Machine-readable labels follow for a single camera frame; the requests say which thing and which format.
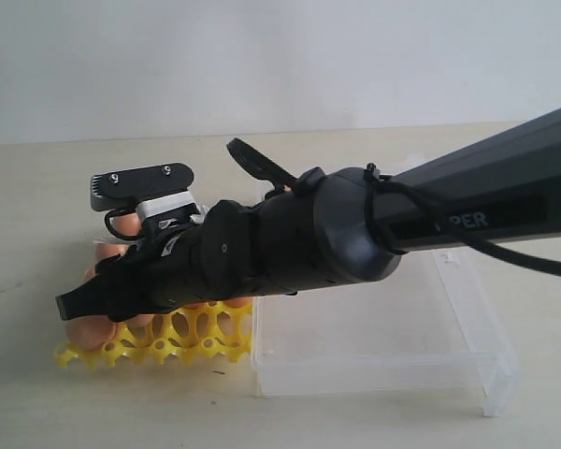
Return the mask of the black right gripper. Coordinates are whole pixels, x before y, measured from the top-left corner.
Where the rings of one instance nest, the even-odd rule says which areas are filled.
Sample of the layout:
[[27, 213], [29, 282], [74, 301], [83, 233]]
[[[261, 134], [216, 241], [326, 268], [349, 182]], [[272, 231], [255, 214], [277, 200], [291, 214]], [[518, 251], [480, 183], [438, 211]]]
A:
[[55, 298], [60, 318], [105, 315], [119, 323], [205, 303], [201, 243], [202, 233], [191, 228], [141, 245], [125, 244], [124, 255], [96, 261], [95, 277]]

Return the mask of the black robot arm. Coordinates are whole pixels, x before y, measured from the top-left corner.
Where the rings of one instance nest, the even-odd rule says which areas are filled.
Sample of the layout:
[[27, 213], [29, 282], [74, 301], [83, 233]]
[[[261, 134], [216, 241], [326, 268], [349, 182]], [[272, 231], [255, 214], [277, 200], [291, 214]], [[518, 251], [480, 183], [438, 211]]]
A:
[[201, 210], [182, 163], [98, 174], [90, 204], [138, 232], [115, 237], [122, 255], [61, 294], [63, 320], [123, 322], [194, 303], [294, 295], [392, 274], [411, 252], [468, 246], [561, 277], [561, 262], [515, 252], [515, 240], [561, 236], [561, 109], [391, 176], [375, 165], [294, 176], [235, 138], [235, 161], [271, 190], [252, 206]]

